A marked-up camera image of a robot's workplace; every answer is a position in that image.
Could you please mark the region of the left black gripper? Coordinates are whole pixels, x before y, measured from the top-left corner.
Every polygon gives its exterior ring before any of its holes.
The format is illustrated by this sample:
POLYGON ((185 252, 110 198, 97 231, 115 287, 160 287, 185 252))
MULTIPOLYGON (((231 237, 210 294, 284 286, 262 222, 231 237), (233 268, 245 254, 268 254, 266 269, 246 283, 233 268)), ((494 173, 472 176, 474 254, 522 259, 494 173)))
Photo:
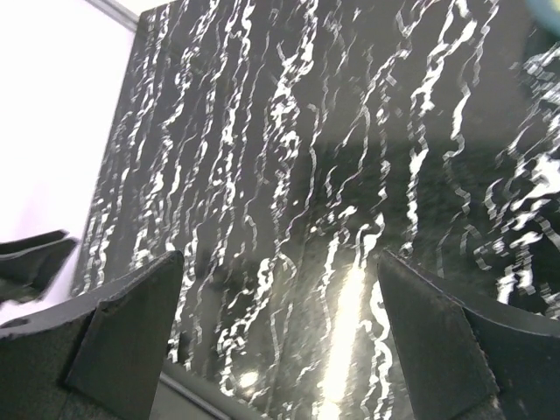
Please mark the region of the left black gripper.
POLYGON ((30 302, 50 287, 78 241, 64 230, 1 243, 1 301, 30 302))

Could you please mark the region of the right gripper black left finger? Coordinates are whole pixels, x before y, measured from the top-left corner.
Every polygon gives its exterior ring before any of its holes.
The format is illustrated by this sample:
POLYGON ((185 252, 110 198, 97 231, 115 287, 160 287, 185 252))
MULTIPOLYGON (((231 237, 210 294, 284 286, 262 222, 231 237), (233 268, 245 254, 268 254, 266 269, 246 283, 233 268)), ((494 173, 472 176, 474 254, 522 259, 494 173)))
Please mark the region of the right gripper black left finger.
POLYGON ((167 252, 1 326, 3 419, 146 419, 183 279, 167 252))

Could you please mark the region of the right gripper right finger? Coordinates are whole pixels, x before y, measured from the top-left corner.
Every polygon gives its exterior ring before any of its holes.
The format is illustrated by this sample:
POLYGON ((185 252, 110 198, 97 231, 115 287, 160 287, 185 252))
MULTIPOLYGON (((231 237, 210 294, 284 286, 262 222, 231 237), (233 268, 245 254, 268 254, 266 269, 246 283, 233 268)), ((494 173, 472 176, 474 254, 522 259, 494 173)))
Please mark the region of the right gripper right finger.
POLYGON ((390 251, 377 276, 418 419, 557 419, 559 323, 390 251))

